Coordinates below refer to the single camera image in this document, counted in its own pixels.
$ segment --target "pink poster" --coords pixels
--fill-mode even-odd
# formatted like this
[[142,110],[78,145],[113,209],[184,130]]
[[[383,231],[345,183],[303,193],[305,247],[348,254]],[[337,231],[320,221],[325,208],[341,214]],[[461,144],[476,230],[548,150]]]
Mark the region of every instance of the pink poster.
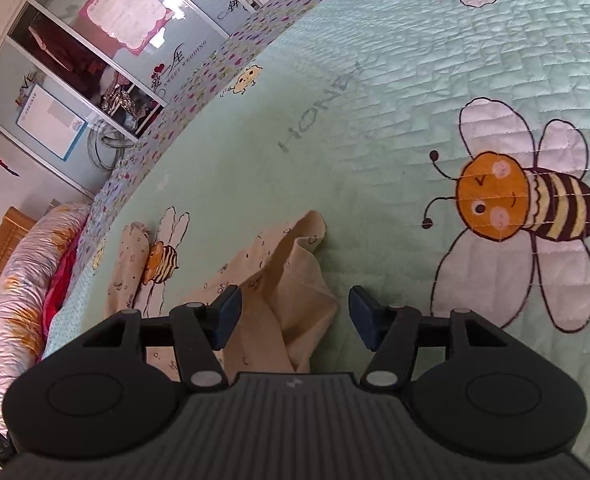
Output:
[[79,13],[135,56],[174,15],[159,0],[88,0]]

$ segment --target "blue-framed paper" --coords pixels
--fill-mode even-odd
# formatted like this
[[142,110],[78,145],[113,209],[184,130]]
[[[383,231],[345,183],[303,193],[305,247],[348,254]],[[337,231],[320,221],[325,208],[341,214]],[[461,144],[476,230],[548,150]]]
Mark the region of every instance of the blue-framed paper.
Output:
[[88,122],[36,84],[19,114],[17,126],[66,161]]

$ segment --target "red fabric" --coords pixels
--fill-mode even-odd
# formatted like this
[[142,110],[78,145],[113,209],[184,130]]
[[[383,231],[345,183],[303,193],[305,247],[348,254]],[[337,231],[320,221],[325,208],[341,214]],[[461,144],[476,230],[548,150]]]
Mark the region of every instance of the red fabric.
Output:
[[44,311],[43,317],[41,318],[41,329],[44,333],[44,338],[48,336],[50,323],[55,317],[55,314],[60,311],[64,304],[64,300],[66,299],[70,277],[73,273],[73,265],[77,258],[77,245],[79,244],[81,234],[82,232],[79,231],[62,257],[59,267],[57,267],[55,274],[50,280],[50,288],[48,289],[46,299],[44,300]]

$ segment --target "folded cloth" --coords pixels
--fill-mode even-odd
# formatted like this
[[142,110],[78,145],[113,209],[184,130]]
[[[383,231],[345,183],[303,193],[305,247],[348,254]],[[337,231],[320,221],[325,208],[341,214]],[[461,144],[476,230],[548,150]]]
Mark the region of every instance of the folded cloth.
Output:
[[[242,291],[242,315],[223,352],[229,380],[238,372],[306,373],[310,355],[337,311],[313,252],[326,226],[316,211],[259,234],[186,302],[211,303],[228,285]],[[178,380],[174,353],[149,348],[147,362]]]
[[124,308],[132,308],[148,259],[149,238],[150,231],[139,222],[133,222],[122,230],[120,256],[108,285],[106,317]]
[[64,256],[62,256],[62,259],[59,262],[59,267],[57,267],[57,270],[50,280],[46,299],[44,300],[44,314],[41,318],[41,331],[43,332],[44,338],[48,336],[50,323],[55,317],[55,314],[61,310],[64,300],[66,299],[70,277],[72,276],[73,266],[75,265],[75,260],[77,258],[77,246],[79,245],[79,238],[81,238],[83,229],[84,228],[82,227],[81,231],[77,233],[75,239],[70,243]]

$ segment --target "ribbed black surface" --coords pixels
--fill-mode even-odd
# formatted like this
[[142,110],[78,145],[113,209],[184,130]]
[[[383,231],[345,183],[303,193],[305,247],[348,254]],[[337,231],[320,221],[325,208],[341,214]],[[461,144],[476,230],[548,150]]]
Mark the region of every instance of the ribbed black surface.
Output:
[[132,452],[85,463],[26,454],[0,473],[0,480],[407,478],[588,480],[590,472],[571,456],[512,465],[459,456],[427,438],[398,400],[367,394],[348,375],[252,374],[223,393],[193,396],[164,434]]

